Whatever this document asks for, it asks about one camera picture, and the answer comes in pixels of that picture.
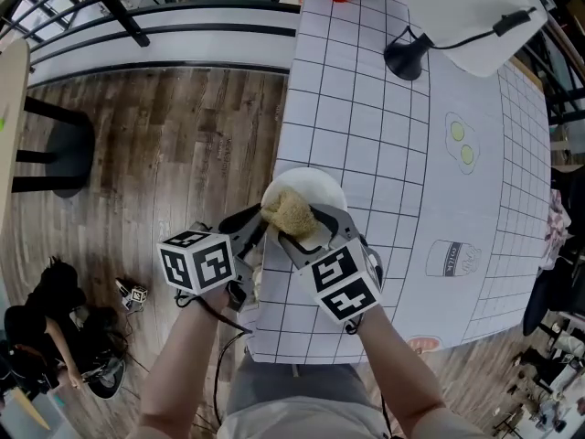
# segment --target lamp base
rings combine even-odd
[[[414,81],[422,73],[421,60],[431,45],[432,42],[426,34],[410,44],[388,44],[384,49],[386,66],[400,79]]]

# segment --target fried egg drawing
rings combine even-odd
[[[455,112],[447,113],[445,118],[445,144],[461,172],[471,174],[480,154],[479,138],[477,132]]]

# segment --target railing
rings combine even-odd
[[[190,47],[205,45],[208,43],[209,35],[211,34],[239,33],[242,35],[242,33],[251,33],[257,35],[258,40],[266,46],[266,50],[270,48],[273,42],[263,37],[286,37],[289,39],[286,47],[281,41],[277,41],[275,42],[275,48],[282,52],[283,60],[292,59],[294,36],[296,35],[295,29],[298,26],[298,14],[300,13],[299,5],[289,5],[268,0],[190,0],[162,4],[159,4],[157,0],[150,0],[149,3],[154,3],[154,5],[130,10],[124,7],[122,0],[83,0],[59,13],[51,12],[48,19],[35,27],[30,29],[23,28],[22,21],[49,1],[37,0],[18,18],[8,20],[4,28],[0,27],[0,41],[2,37],[5,37],[13,29],[22,32],[24,39],[35,40],[35,44],[31,44],[31,68],[33,71],[39,66],[46,67],[47,62],[50,63],[52,59],[65,63],[63,57],[67,57],[66,54],[70,53],[74,58],[72,60],[79,65],[80,58],[85,57],[83,49],[94,46],[96,50],[99,48],[101,51],[107,51],[108,49],[104,48],[104,43],[113,43],[114,41],[117,41],[117,46],[112,46],[111,50],[125,53],[129,51],[126,41],[131,39],[139,46],[135,46],[136,49],[133,51],[137,55],[136,63],[144,63],[143,61],[141,62],[140,57],[153,52],[151,50],[153,37],[168,33],[173,35],[183,34],[185,44],[191,45]],[[61,21],[66,16],[80,14],[80,10],[92,5],[104,7],[109,14],[69,27],[65,31],[49,38],[37,37],[38,31],[43,28]],[[192,38],[192,35],[197,33],[200,37],[197,39]],[[158,50],[160,52],[160,37],[158,37],[154,45],[156,46],[154,51]],[[232,51],[237,49],[238,44],[232,43],[230,45],[232,46]],[[140,48],[149,48],[150,52],[141,52]],[[253,52],[253,50],[252,42],[249,41],[248,52]],[[184,60],[175,58],[175,61],[181,64],[190,61],[193,65],[196,65],[203,61],[197,60],[197,57],[198,55],[196,54],[192,58],[187,57]],[[228,57],[228,59],[231,59],[228,62],[239,63],[235,57]],[[245,60],[242,63],[248,63],[249,65],[253,65],[254,61],[256,61],[253,58],[250,59],[250,57],[243,57],[243,59]],[[257,65],[262,65],[260,59],[257,59]],[[156,62],[153,63],[154,65],[165,65],[169,60],[162,58],[154,62]],[[120,59],[107,66],[113,65],[127,67],[131,63],[127,59],[120,57]],[[267,68],[273,68],[278,71],[286,63],[279,63],[276,60],[273,65],[275,66],[271,67],[271,64],[267,63]],[[52,76],[54,74],[51,72],[48,77],[52,80],[57,78]],[[38,77],[33,75],[31,78],[34,83],[34,78]],[[43,81],[47,80],[45,75],[40,78]]]

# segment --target wooden floor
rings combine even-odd
[[[177,315],[155,244],[195,220],[213,224],[260,200],[270,181],[285,90],[286,79],[277,75],[172,69],[82,77],[29,93],[86,112],[97,135],[96,154],[90,186],[73,199],[52,192],[12,196],[0,244],[10,301],[26,299],[55,254],[76,267],[80,285],[97,305],[121,308],[117,276],[132,278],[150,292],[144,311],[131,315],[126,327],[130,332],[132,326],[130,354],[135,360],[128,361],[120,394],[104,402],[88,389],[58,393],[81,437],[124,437],[130,431],[145,370],[153,365]],[[20,147],[42,151],[50,127],[51,121],[28,115]],[[42,170],[17,165],[17,175],[35,173]],[[232,335],[222,328],[216,345],[222,347]],[[524,338],[514,328],[425,359],[453,409],[489,433],[490,425],[502,419],[492,415],[495,408],[511,408],[505,390],[518,373],[511,358],[530,343],[543,348],[546,338]],[[222,364],[220,410],[240,356],[241,347]],[[212,356],[199,411],[212,423],[216,358]],[[371,372],[367,366],[359,370],[379,404]],[[202,434],[207,431],[194,428],[194,436]]]

